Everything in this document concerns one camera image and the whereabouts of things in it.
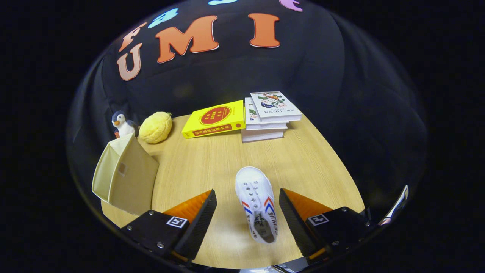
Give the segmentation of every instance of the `fabric storage box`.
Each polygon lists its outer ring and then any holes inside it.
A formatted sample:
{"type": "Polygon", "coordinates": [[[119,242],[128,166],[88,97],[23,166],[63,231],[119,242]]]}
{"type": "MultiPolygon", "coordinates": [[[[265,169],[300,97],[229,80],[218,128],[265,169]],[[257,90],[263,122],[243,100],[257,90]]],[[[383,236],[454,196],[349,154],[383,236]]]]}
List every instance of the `fabric storage box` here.
{"type": "Polygon", "coordinates": [[[93,177],[93,193],[126,212],[141,215],[151,209],[158,162],[134,134],[108,142],[93,177]]]}

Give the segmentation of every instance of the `book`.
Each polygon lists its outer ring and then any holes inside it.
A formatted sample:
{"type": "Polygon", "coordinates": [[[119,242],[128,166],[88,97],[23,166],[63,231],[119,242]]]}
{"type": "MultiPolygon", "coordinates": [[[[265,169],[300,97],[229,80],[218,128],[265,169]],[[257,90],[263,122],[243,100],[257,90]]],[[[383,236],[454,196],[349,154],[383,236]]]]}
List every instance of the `book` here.
{"type": "Polygon", "coordinates": [[[254,105],[261,123],[301,120],[302,113],[281,92],[253,92],[254,105]]]}
{"type": "Polygon", "coordinates": [[[258,112],[256,111],[256,107],[254,106],[252,98],[245,98],[244,99],[244,106],[245,106],[245,123],[246,123],[246,130],[268,130],[268,129],[286,129],[287,122],[286,121],[278,121],[273,123],[261,123],[261,119],[258,116],[258,112]]]}
{"type": "Polygon", "coordinates": [[[241,137],[243,142],[273,139],[283,137],[285,129],[269,129],[269,130],[241,130],[241,137]]]}
{"type": "Polygon", "coordinates": [[[240,100],[192,112],[182,135],[193,138],[244,128],[244,104],[240,100]]]}

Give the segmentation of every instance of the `purple letter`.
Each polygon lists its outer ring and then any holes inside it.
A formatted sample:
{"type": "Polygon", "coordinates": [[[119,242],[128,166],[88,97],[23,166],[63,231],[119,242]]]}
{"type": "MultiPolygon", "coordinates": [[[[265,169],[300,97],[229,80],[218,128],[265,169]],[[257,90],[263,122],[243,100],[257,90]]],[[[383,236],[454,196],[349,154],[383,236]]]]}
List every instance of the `purple letter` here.
{"type": "Polygon", "coordinates": [[[303,9],[302,8],[299,8],[299,7],[295,7],[295,4],[293,3],[297,3],[297,4],[300,4],[300,2],[298,1],[295,1],[295,0],[279,0],[279,2],[285,7],[285,8],[289,8],[291,10],[294,10],[294,11],[299,11],[299,12],[302,12],[303,9]]]}

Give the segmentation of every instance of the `wooden tabletop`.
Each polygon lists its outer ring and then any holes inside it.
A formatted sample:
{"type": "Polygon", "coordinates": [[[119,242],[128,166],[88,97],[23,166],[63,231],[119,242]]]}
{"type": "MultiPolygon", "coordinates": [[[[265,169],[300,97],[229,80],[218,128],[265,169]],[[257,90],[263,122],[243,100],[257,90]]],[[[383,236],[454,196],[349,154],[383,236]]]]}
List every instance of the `wooden tabletop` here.
{"type": "MultiPolygon", "coordinates": [[[[220,268],[256,268],[302,257],[279,207],[279,189],[287,188],[330,208],[364,209],[347,169],[325,138],[302,116],[289,123],[283,138],[242,143],[240,131],[185,139],[189,115],[173,118],[170,135],[159,144],[138,140],[159,163],[152,209],[164,212],[214,189],[217,208],[193,261],[220,268]],[[245,166],[262,170],[275,195],[278,237],[273,244],[255,242],[234,190],[236,173],[245,166]]],[[[104,215],[123,227],[137,216],[101,201],[104,215]]]]}

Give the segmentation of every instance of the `blue letter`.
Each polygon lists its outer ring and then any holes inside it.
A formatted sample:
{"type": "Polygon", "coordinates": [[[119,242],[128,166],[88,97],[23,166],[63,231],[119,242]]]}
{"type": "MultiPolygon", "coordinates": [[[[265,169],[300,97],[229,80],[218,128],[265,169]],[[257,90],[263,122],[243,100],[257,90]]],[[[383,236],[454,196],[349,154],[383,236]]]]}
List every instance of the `blue letter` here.
{"type": "Polygon", "coordinates": [[[227,4],[227,3],[232,3],[232,2],[236,2],[237,0],[212,0],[212,1],[209,1],[209,5],[211,6],[215,6],[215,5],[218,5],[218,4],[227,4]]]}
{"type": "Polygon", "coordinates": [[[160,24],[161,22],[165,22],[165,21],[168,21],[168,20],[172,19],[173,17],[175,17],[178,14],[177,13],[177,10],[178,10],[178,8],[175,8],[173,10],[167,11],[164,14],[161,14],[160,16],[158,16],[157,18],[155,18],[153,20],[153,22],[148,26],[148,28],[151,29],[154,26],[160,24]]]}

